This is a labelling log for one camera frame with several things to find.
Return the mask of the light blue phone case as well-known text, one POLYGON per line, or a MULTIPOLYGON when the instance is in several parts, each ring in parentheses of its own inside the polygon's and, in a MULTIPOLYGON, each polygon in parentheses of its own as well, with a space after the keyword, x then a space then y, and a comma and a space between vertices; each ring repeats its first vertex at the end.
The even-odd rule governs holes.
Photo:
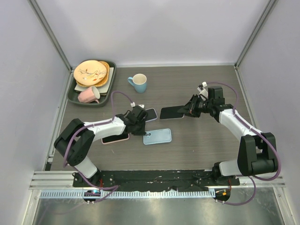
POLYGON ((144 145, 170 143, 171 141, 172 133, 169 128, 146 131, 143 136, 144 145))

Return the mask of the silver phone black screen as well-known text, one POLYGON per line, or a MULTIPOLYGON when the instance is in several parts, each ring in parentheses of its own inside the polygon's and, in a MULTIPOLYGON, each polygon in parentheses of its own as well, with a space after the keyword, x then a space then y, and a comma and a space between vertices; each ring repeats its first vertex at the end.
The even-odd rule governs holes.
POLYGON ((172 106, 172 107, 163 107, 160 111, 159 118, 161 120, 168 120, 168 119, 180 119, 184 117, 183 113, 178 112, 182 105, 179 106, 172 106))

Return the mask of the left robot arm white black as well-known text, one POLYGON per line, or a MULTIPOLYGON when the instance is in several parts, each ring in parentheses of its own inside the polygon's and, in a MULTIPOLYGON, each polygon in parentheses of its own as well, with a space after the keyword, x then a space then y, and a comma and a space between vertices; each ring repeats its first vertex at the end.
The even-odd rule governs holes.
POLYGON ((122 134, 145 135, 148 113, 139 105, 125 114, 97 122, 73 119, 54 142, 54 148, 64 157, 64 163, 74 167, 89 187, 99 181, 99 169, 88 158, 91 145, 100 139, 122 134))

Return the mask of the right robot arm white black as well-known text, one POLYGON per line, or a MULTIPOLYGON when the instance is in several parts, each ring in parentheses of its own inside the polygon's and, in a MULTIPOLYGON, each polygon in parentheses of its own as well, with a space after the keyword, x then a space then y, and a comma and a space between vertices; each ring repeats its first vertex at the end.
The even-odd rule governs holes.
POLYGON ((237 159, 214 164, 212 181, 223 185, 229 176, 253 176, 263 180, 261 175, 266 173, 274 173, 270 180, 277 178, 281 172, 281 161, 274 135, 255 128, 240 116, 235 106, 227 104, 219 83, 208 88, 201 84, 198 91, 199 94, 193 95, 178 112, 194 118, 208 113, 240 142, 237 159))

